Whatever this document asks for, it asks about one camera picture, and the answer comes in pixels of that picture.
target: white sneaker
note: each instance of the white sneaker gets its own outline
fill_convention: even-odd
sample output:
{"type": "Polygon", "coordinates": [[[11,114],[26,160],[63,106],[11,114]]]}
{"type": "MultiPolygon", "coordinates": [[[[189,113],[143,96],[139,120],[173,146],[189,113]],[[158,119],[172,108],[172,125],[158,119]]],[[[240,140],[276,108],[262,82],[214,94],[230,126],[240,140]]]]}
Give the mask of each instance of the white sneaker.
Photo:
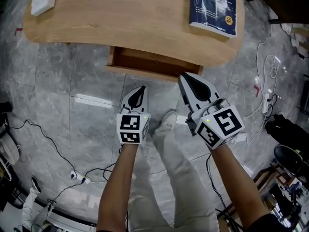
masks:
{"type": "Polygon", "coordinates": [[[292,44],[293,47],[299,46],[299,42],[297,40],[294,40],[293,38],[291,38],[291,44],[292,44]]]}
{"type": "Polygon", "coordinates": [[[287,34],[290,34],[291,33],[291,26],[286,24],[286,23],[281,23],[281,28],[284,32],[286,32],[287,34]]]}
{"type": "Polygon", "coordinates": [[[162,118],[161,126],[168,126],[174,129],[177,121],[177,113],[174,109],[169,110],[162,118]]]}

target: blue book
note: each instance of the blue book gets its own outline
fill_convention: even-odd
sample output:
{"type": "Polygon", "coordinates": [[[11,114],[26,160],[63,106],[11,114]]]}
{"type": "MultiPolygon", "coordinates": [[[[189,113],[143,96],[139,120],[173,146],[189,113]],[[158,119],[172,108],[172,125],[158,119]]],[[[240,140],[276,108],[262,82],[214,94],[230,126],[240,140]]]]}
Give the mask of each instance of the blue book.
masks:
{"type": "Polygon", "coordinates": [[[190,26],[236,37],[236,0],[190,0],[190,26]]]}

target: shoe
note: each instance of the shoe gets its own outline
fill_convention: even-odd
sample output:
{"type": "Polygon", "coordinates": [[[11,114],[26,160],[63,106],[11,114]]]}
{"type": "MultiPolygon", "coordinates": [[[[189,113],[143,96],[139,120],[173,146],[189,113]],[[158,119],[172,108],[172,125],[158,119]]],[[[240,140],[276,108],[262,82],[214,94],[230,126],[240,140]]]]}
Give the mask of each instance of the shoe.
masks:
{"type": "Polygon", "coordinates": [[[286,23],[281,23],[281,28],[284,32],[286,32],[287,34],[290,34],[291,33],[291,26],[286,24],[286,23]]]}
{"type": "Polygon", "coordinates": [[[168,126],[174,129],[177,121],[177,113],[174,109],[169,110],[162,118],[161,126],[168,126]]]}
{"type": "Polygon", "coordinates": [[[41,188],[39,187],[37,180],[34,177],[31,177],[31,181],[32,181],[32,187],[36,189],[38,193],[40,193],[41,188]]]}
{"type": "Polygon", "coordinates": [[[298,47],[298,46],[299,46],[299,41],[294,40],[293,38],[291,38],[291,45],[292,45],[293,47],[298,47]]]}

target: leg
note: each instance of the leg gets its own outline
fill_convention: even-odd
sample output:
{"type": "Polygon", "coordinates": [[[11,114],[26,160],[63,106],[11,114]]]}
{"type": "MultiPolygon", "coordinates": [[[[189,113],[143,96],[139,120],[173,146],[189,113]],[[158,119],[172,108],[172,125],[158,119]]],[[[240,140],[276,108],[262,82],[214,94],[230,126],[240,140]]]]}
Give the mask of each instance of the leg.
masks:
{"type": "Polygon", "coordinates": [[[42,226],[44,221],[48,220],[48,217],[52,213],[53,208],[55,207],[54,203],[50,202],[45,206],[39,214],[35,217],[33,223],[39,226],[42,226]]]}
{"type": "Polygon", "coordinates": [[[129,218],[132,231],[169,227],[155,200],[149,183],[150,167],[138,149],[131,183],[129,218]]]}
{"type": "Polygon", "coordinates": [[[22,225],[25,227],[27,230],[31,230],[31,225],[33,223],[33,218],[32,218],[32,207],[34,204],[34,200],[36,199],[38,195],[38,192],[34,188],[30,188],[30,193],[27,196],[24,206],[23,206],[23,211],[21,215],[22,219],[22,225]]]}
{"type": "Polygon", "coordinates": [[[172,129],[176,119],[175,111],[168,112],[153,136],[176,199],[175,228],[194,225],[195,228],[203,227],[206,231],[218,232],[218,220],[212,202],[196,170],[175,142],[172,129]]]}

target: gray marble floor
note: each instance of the gray marble floor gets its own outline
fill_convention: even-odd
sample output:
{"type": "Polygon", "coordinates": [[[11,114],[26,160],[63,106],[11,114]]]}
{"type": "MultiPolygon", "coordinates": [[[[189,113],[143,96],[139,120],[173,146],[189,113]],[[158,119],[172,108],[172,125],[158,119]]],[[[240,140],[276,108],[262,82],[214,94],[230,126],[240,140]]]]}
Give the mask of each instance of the gray marble floor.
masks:
{"type": "MultiPolygon", "coordinates": [[[[118,157],[120,143],[115,137],[115,115],[121,98],[134,87],[146,85],[149,90],[149,112],[152,128],[170,108],[187,116],[176,83],[144,79],[139,76],[110,73],[104,70],[108,46],[89,44],[37,44],[28,41],[23,32],[22,18],[28,0],[8,0],[5,13],[0,18],[0,101],[10,100],[14,111],[9,119],[11,126],[21,126],[25,119],[40,124],[52,137],[63,156],[82,173],[103,168],[118,157]]],[[[257,85],[257,46],[270,35],[267,7],[261,1],[245,2],[245,37],[243,47],[230,62],[222,66],[204,68],[203,76],[212,81],[241,116],[254,111],[261,93],[255,96],[257,85]]],[[[279,67],[276,93],[280,97],[274,108],[292,121],[298,117],[297,103],[303,86],[303,74],[308,74],[308,61],[300,59],[291,47],[290,37],[280,28],[272,26],[272,37],[260,47],[258,65],[260,72],[266,55],[275,56],[279,67]]],[[[266,62],[267,84],[273,89],[274,79],[269,76],[273,63],[266,62]]],[[[299,117],[307,125],[307,117],[299,117]]],[[[249,139],[259,130],[262,114],[255,113],[244,119],[249,139]]],[[[14,169],[25,188],[35,175],[42,186],[39,199],[54,198],[63,188],[76,184],[70,179],[71,168],[57,153],[52,143],[41,132],[29,125],[12,131],[21,144],[21,160],[14,169]]],[[[207,193],[215,206],[222,204],[211,188],[206,171],[209,152],[202,140],[193,138],[186,125],[179,123],[175,137],[180,149],[197,169],[207,193]]],[[[251,144],[230,144],[236,158],[250,176],[273,158],[276,142],[265,130],[251,144]]],[[[158,204],[168,222],[173,222],[174,198],[165,167],[154,148],[150,135],[141,147],[151,166],[151,184],[158,204]]],[[[102,181],[101,172],[93,172],[93,181],[102,181]]],[[[228,195],[223,187],[213,161],[211,174],[215,186],[226,204],[228,195]]],[[[96,222],[98,203],[105,183],[84,184],[65,191],[57,200],[56,208],[78,218],[96,222]]]]}

